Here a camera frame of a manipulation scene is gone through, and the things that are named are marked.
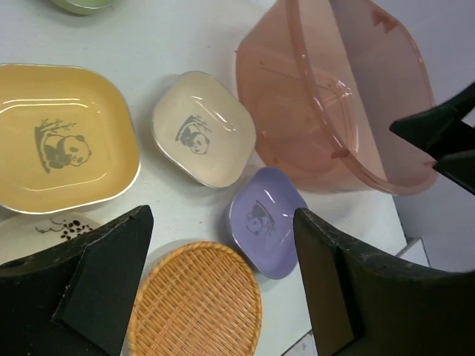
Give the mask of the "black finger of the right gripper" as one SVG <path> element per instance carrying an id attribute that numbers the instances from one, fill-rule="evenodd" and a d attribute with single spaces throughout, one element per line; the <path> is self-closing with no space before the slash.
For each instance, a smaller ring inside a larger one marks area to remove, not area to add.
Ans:
<path id="1" fill-rule="evenodd" d="M 443 156 L 433 169 L 466 191 L 475 194 L 475 153 L 463 151 Z"/>
<path id="2" fill-rule="evenodd" d="M 426 111 L 398 119 L 390 131 L 433 159 L 474 154 L 474 127 L 464 118 L 474 110 L 474 84 Z"/>

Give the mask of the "purple square panda dish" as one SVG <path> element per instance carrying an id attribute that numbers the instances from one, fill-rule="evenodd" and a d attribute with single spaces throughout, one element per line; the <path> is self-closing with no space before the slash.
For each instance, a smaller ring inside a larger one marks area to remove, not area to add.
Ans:
<path id="1" fill-rule="evenodd" d="M 306 207 L 304 198 L 282 171 L 261 168 L 229 206 L 229 233 L 261 274 L 272 280 L 284 279 L 298 262 L 294 213 Z"/>

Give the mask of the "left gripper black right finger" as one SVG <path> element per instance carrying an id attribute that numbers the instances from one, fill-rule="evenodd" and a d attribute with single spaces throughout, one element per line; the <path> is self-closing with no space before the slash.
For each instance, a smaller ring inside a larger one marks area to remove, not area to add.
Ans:
<path id="1" fill-rule="evenodd" d="M 474 273 L 410 263 L 306 208 L 295 245 L 320 355 L 472 355 Z"/>

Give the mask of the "cream square panda dish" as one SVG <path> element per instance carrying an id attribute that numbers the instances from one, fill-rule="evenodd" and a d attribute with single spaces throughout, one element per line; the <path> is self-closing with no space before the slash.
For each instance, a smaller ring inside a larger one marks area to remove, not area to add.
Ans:
<path id="1" fill-rule="evenodd" d="M 151 131 L 163 155 L 210 188 L 233 185 L 256 142 L 247 109 L 213 76 L 189 71 L 154 108 Z"/>

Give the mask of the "woven bamboo round tray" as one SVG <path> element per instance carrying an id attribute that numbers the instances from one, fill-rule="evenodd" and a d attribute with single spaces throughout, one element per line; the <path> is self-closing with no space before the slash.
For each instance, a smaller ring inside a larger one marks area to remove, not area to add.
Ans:
<path id="1" fill-rule="evenodd" d="M 253 355 L 258 282 L 233 249 L 209 241 L 167 254 L 142 282 L 128 325 L 130 355 Z"/>

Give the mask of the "pink translucent plastic bin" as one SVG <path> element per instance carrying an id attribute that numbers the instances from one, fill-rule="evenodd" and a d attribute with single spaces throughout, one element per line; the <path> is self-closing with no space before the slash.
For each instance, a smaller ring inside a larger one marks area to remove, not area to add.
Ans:
<path id="1" fill-rule="evenodd" d="M 237 93 L 263 162 L 305 191 L 412 195 L 433 159 L 390 131 L 435 105 L 406 27 L 373 1 L 277 1 L 240 43 Z"/>

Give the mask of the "yellow square panda dish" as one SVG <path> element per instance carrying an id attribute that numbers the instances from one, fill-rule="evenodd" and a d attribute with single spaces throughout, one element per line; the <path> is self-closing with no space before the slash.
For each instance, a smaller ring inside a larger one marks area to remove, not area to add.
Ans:
<path id="1" fill-rule="evenodd" d="M 124 96 L 81 67 L 1 66 L 1 206 L 51 214 L 112 200 L 140 150 Z"/>

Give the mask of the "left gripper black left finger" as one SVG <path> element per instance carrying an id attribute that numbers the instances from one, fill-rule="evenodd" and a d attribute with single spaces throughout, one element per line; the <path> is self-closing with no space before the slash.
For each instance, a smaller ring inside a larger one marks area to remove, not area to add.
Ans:
<path id="1" fill-rule="evenodd" d="M 140 205 L 1 265 L 2 355 L 119 355 L 154 217 Z"/>

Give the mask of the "green square panda dish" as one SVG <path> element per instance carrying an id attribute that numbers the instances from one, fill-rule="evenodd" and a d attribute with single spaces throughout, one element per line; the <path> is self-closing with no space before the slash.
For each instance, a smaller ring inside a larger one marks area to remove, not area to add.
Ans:
<path id="1" fill-rule="evenodd" d="M 110 7 L 114 0 L 50 0 L 68 13 L 89 16 Z"/>

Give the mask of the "cream round floral plate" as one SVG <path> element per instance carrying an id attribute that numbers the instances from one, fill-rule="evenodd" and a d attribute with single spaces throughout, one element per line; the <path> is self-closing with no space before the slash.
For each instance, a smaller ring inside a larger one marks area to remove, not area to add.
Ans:
<path id="1" fill-rule="evenodd" d="M 1 263 L 54 247 L 101 225 L 88 215 L 74 211 L 12 217 L 1 223 Z"/>

